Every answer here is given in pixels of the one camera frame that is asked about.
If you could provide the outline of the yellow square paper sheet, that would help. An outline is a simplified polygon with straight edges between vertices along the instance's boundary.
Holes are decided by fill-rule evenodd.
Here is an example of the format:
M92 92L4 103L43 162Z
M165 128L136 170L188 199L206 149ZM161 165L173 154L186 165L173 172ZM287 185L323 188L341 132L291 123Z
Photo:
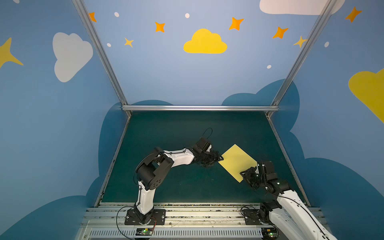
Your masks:
M234 144L224 154L223 160L219 164L238 182L243 181L241 172L249 168L256 167L255 161L250 155L243 151L238 145Z

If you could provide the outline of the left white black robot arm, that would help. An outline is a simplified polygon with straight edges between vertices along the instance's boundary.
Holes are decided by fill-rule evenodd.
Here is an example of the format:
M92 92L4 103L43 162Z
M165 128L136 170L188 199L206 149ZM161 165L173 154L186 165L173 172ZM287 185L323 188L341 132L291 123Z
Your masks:
M154 196L156 188L165 180L171 168L200 164L202 167L210 167L224 158L209 145L206 150L183 148L178 151L165 151L156 147L146 156L135 170L139 186L138 200L134 204L134 212L139 218L140 224L150 222L154 212Z

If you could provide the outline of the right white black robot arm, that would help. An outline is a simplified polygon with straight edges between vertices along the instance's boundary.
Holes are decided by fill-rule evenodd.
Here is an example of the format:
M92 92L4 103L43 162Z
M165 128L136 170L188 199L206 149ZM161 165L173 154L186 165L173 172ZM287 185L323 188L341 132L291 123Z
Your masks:
M286 180L278 178L272 162L257 164L240 175L253 189L265 189L274 196L260 204L258 221L283 232L289 240L335 240L302 202Z

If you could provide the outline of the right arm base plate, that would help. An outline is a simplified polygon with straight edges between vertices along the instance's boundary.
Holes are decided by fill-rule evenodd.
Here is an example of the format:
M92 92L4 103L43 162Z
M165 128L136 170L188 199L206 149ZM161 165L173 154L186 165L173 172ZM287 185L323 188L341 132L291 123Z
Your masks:
M270 221L270 218L265 215L265 212L258 209L244 208L240 210L240 213L245 219L246 225L275 226L275 224Z

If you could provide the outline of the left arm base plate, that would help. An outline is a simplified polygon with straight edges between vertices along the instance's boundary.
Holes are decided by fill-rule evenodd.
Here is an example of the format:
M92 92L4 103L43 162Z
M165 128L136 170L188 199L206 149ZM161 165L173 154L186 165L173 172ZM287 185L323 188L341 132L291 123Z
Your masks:
M130 209L127 211L124 225L164 225L166 217L165 209L154 209L143 215L139 211Z

